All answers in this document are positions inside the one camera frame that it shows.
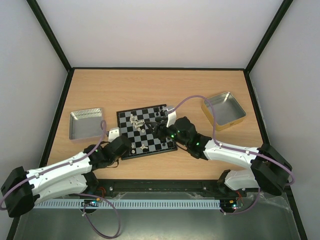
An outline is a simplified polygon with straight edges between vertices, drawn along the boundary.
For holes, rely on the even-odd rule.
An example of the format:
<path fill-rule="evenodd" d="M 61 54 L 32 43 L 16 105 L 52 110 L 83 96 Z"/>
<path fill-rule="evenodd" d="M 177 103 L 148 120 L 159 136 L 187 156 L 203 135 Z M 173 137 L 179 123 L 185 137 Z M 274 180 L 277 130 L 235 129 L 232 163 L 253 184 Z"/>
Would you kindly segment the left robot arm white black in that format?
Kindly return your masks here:
<path fill-rule="evenodd" d="M 94 171 L 114 164 L 131 151 L 132 143 L 124 136 L 110 142 L 90 145 L 84 151 L 46 167 L 24 170 L 22 166 L 11 171 L 2 187 L 0 203 L 8 216 L 16 218 L 36 204 L 71 194 L 93 194 L 99 182 Z"/>

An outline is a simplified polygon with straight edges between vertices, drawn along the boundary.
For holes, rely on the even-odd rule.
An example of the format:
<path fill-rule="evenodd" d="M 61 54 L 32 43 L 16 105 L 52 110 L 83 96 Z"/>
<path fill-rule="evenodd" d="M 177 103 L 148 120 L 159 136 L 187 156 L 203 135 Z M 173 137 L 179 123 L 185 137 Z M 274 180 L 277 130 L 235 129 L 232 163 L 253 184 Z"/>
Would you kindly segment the white knight chess piece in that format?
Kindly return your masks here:
<path fill-rule="evenodd" d="M 148 148 L 149 148 L 149 147 L 146 146 L 146 145 L 144 145 L 144 144 L 142 144 L 141 147 L 140 147 L 141 150 L 145 150 L 145 149 L 148 149 Z"/>

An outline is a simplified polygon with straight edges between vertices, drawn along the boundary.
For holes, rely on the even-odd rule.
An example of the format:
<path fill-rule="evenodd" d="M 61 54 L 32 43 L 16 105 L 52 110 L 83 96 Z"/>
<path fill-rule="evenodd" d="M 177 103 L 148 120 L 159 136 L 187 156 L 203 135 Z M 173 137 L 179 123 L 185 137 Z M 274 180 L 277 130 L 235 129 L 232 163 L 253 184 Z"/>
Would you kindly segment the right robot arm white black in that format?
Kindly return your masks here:
<path fill-rule="evenodd" d="M 280 196 L 289 183 L 292 166 L 269 144 L 243 147 L 214 141 L 198 133 L 187 117 L 172 121 L 158 117 L 155 122 L 147 121 L 145 124 L 155 138 L 171 139 L 185 146 L 186 151 L 196 159 L 222 161 L 242 167 L 242 170 L 225 170 L 221 174 L 218 191 L 224 196 L 240 189 L 257 188 Z"/>

